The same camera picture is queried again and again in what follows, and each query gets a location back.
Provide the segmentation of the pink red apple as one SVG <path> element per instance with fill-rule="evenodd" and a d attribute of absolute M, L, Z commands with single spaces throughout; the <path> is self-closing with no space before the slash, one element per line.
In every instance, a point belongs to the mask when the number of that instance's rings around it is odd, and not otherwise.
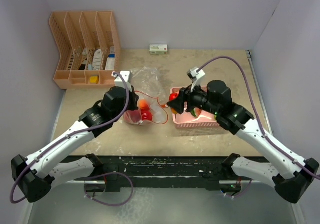
<path fill-rule="evenodd" d="M 124 113 L 123 118 L 127 123 L 132 125 L 140 125 L 143 120 L 140 110 L 128 110 Z"/>

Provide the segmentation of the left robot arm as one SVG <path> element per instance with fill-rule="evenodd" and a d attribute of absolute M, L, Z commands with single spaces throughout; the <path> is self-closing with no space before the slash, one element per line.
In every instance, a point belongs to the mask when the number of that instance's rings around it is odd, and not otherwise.
<path fill-rule="evenodd" d="M 14 187 L 33 203 L 49 191 L 70 180 L 97 180 L 107 171 L 107 165 L 94 154 L 87 154 L 74 162 L 63 160 L 82 145 L 112 128 L 127 110 L 138 107 L 138 95 L 133 86 L 128 89 L 114 86 L 84 111 L 79 119 L 61 136 L 41 150 L 11 160 Z"/>

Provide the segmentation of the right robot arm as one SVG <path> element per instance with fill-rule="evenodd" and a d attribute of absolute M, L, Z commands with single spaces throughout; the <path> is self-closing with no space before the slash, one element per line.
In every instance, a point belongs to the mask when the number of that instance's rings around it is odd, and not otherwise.
<path fill-rule="evenodd" d="M 180 88 L 178 95 L 167 105 L 178 114 L 197 107 L 215 115 L 220 127 L 250 144 L 268 160 L 260 163 L 232 154 L 223 163 L 225 178 L 241 176 L 257 180 L 274 188 L 284 200 L 298 203 L 316 178 L 319 162 L 314 158 L 305 159 L 288 149 L 231 96 L 231 89 L 224 81 L 213 80 L 207 84 L 206 90 L 199 86 Z"/>

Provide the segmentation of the clear zip bag orange zipper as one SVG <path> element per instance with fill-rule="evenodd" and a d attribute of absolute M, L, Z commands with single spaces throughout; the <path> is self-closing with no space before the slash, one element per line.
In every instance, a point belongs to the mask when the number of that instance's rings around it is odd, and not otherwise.
<path fill-rule="evenodd" d="M 138 109 L 126 111 L 123 119 L 131 125 L 145 126 L 148 124 L 166 124 L 169 115 L 165 110 L 165 105 L 159 101 L 159 97 L 152 97 L 142 91 L 135 92 L 139 96 L 137 102 Z"/>

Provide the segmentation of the shiny red fruit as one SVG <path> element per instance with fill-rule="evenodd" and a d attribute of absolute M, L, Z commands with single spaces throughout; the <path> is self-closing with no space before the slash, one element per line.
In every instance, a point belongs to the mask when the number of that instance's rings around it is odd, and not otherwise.
<path fill-rule="evenodd" d="M 148 121 L 153 120 L 153 115 L 149 110 L 141 110 L 141 117 L 142 117 L 142 120 L 148 120 Z"/>

